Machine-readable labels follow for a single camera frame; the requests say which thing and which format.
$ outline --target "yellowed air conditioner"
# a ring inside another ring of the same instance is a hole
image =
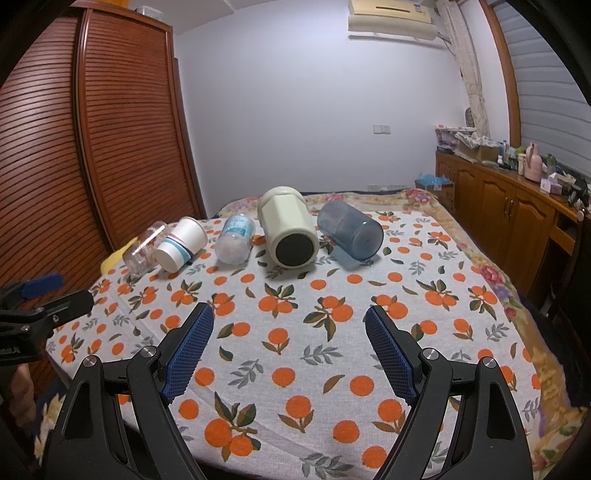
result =
[[[400,0],[349,0],[349,31],[374,32],[435,40],[437,27],[429,10]]]

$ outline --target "small white bottle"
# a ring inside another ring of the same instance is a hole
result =
[[[251,252],[255,223],[246,215],[233,215],[226,220],[216,241],[215,253],[220,261],[238,265],[248,259]]]

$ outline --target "wardrobe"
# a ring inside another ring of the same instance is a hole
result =
[[[74,2],[0,87],[0,286],[59,272],[58,294],[88,288],[111,252],[185,215],[205,211],[171,27]]]

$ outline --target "ceiling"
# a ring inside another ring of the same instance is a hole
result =
[[[239,8],[262,4],[271,0],[129,0],[134,10],[142,5],[160,10],[164,22],[172,25],[174,33],[181,34],[226,15]]]

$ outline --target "yellow cloth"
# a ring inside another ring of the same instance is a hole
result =
[[[100,274],[107,275],[107,272],[121,261],[123,258],[123,252],[125,252],[137,239],[137,237],[131,239],[129,243],[123,248],[118,249],[116,252],[111,253],[107,258],[105,258],[103,263],[100,264]]]

